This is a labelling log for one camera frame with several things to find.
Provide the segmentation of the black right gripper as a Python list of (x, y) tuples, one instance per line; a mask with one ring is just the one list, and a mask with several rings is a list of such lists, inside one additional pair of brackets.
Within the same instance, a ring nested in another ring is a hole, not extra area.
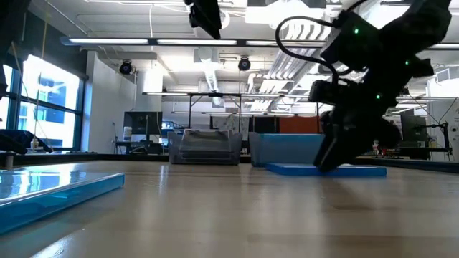
[(361, 82), (344, 82), (338, 102), (321, 115), (325, 138), (314, 159), (321, 173), (328, 173), (367, 152), (374, 141), (393, 148), (401, 141), (396, 125), (383, 118), (397, 101)]

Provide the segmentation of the black beam with light strips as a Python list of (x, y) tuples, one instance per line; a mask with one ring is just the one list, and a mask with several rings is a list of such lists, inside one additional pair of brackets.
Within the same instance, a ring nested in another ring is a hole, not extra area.
[[(100, 38), (100, 37), (61, 37), (60, 41), (66, 46), (216, 46), (216, 47), (277, 47), (275, 40), (270, 39), (156, 39), (156, 38)], [(320, 49), (326, 41), (321, 40), (287, 40), (283, 41), (286, 47)], [(459, 51), (459, 43), (439, 43), (431, 46), (432, 51)]]

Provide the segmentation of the orange partition panel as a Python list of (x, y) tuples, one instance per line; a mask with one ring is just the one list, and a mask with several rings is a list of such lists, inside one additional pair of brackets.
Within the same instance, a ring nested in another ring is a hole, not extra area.
[(322, 130), (317, 116), (293, 116), (280, 118), (280, 133), (319, 134)]

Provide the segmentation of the white ceiling unit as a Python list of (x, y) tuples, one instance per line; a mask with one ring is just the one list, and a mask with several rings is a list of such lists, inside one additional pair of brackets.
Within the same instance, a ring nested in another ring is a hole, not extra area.
[(245, 11), (245, 22), (276, 27), (282, 20), (291, 16), (320, 19), (324, 12), (325, 8), (309, 7), (302, 0), (277, 0), (267, 6), (248, 6)]

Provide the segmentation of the black computer monitor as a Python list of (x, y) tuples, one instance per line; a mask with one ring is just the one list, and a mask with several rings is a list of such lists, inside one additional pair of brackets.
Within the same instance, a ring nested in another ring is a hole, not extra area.
[(426, 119), (416, 115), (402, 115), (402, 146), (425, 148), (427, 146)]

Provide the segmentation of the black boom stand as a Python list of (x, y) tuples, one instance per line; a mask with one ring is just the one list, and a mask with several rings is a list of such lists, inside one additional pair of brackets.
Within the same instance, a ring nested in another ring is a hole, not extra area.
[(425, 128), (439, 128), (441, 133), (443, 134), (445, 146), (443, 148), (428, 148), (428, 151), (429, 152), (443, 152), (451, 156), (453, 154), (453, 149), (450, 146), (448, 126), (449, 126), (448, 122), (432, 124), (432, 125), (416, 125), (415, 130), (421, 131), (422, 129), (425, 129)]

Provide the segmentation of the black monitor on stand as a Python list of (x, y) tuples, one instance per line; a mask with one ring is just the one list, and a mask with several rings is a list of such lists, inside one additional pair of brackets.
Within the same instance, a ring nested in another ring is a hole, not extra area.
[(124, 112), (123, 127), (132, 127), (133, 135), (142, 135), (139, 143), (151, 143), (151, 135), (161, 135), (162, 112)]

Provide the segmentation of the large glass window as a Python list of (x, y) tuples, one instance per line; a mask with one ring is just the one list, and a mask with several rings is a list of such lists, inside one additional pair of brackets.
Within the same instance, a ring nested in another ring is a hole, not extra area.
[(0, 130), (29, 131), (53, 150), (78, 147), (85, 81), (34, 55), (13, 58), (3, 70)]

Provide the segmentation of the dark blue bundle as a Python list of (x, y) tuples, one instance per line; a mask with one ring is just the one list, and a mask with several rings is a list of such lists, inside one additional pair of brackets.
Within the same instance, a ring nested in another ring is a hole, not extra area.
[[(11, 151), (24, 155), (31, 150), (31, 141), (35, 135), (27, 130), (0, 129), (0, 151)], [(51, 153), (52, 149), (40, 138), (38, 151)]]

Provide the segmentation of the black background rig frame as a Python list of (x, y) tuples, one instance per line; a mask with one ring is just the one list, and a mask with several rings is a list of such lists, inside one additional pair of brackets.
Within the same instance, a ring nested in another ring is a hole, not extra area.
[[(199, 99), (203, 96), (206, 97), (219, 97), (219, 98), (224, 98), (224, 97), (236, 97), (239, 99), (239, 102), (236, 102), (236, 106), (238, 106), (239, 111), (238, 111), (238, 116), (239, 119), (242, 117), (242, 99), (243, 98), (261, 98), (261, 99), (279, 99), (279, 98), (297, 98), (297, 99), (306, 99), (309, 101), (309, 95), (284, 95), (284, 94), (247, 94), (247, 93), (231, 93), (231, 92), (143, 92), (142, 95), (148, 95), (148, 96), (187, 96), (189, 98), (189, 127), (191, 127), (191, 110), (192, 106), (194, 103), (198, 102), (193, 102), (192, 99), (194, 96), (199, 96)], [(320, 108), (318, 102), (315, 102), (316, 105), (316, 130), (318, 133), (320, 133), (321, 129), (321, 124), (320, 124)], [(248, 113), (246, 115), (271, 115), (271, 116), (280, 116), (276, 114), (271, 114), (271, 113), (260, 113), (260, 114), (255, 114), (255, 113)]]

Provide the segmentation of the short grey post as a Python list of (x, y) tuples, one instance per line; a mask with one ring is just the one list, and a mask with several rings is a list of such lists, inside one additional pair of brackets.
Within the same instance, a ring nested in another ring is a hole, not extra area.
[(11, 151), (0, 151), (0, 169), (11, 170), (14, 167), (16, 153)]

